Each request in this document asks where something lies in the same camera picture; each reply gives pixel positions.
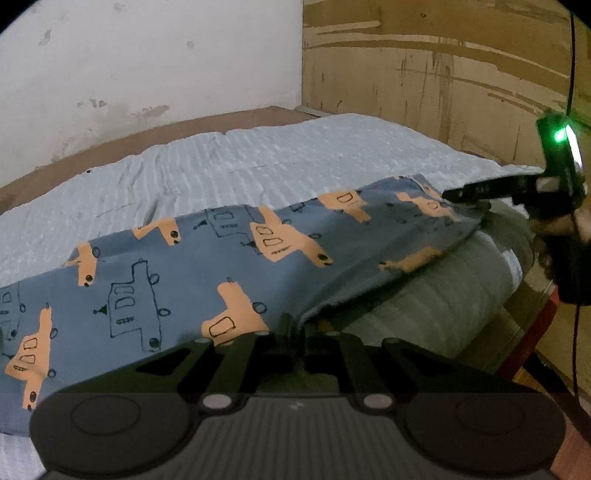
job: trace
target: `green light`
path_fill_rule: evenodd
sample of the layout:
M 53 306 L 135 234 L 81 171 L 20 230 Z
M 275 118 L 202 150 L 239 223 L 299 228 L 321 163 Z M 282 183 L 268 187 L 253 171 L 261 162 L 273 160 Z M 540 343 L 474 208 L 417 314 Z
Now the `green light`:
M 566 134 L 566 129 L 563 128 L 561 130 L 558 130 L 555 134 L 554 134 L 554 140 L 556 140 L 557 142 L 562 142 L 563 140 L 566 140 L 567 138 L 567 134 Z

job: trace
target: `white tag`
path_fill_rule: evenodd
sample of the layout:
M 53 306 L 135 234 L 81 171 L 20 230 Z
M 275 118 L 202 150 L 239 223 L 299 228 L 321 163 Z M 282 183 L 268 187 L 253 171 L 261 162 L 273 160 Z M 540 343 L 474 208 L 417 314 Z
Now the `white tag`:
M 513 250 L 505 250 L 502 255 L 507 261 L 507 265 L 509 265 L 509 270 L 511 270 L 513 293 L 515 293 L 517 287 L 519 287 L 521 281 L 523 280 L 523 270 L 521 269 L 521 264 L 519 263 L 519 259 Z

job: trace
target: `white bed sheet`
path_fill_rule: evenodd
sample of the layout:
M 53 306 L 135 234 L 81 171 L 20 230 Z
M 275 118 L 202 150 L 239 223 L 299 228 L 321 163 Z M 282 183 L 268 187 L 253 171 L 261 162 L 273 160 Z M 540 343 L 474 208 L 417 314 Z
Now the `white bed sheet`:
M 355 114 L 199 134 L 94 168 L 1 215 L 0 285 L 60 267 L 81 241 L 204 208 L 280 208 L 391 175 L 420 173 L 442 191 L 519 171 L 540 170 L 501 167 L 409 128 Z M 523 239 L 527 225 L 520 218 L 514 229 Z M 366 343 L 397 335 L 457 355 L 520 280 L 523 265 L 515 262 L 523 255 L 496 242 L 489 230 L 423 269 L 347 330 Z M 31 479 L 42 471 L 29 439 L 0 434 L 0 479 Z

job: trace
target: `wooden wall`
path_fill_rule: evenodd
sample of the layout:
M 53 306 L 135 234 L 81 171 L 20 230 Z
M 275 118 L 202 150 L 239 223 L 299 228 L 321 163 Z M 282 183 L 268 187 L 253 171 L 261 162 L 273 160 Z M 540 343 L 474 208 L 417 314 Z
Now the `wooden wall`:
M 576 32 L 573 116 L 591 125 L 591 34 Z M 543 167 L 535 120 L 566 106 L 570 38 L 555 0 L 304 0 L 302 103 Z

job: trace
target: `hand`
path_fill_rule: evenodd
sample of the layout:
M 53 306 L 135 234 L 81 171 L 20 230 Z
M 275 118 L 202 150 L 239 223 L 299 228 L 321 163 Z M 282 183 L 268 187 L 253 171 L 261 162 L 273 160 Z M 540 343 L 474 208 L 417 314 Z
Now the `hand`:
M 554 270 L 552 257 L 548 252 L 548 246 L 544 238 L 548 236 L 578 235 L 586 245 L 591 244 L 591 197 L 587 197 L 584 203 L 574 215 L 565 215 L 550 220 L 531 220 L 530 228 L 536 234 L 533 242 L 534 252 L 538 254 L 538 263 L 544 269 L 548 280 L 553 279 Z

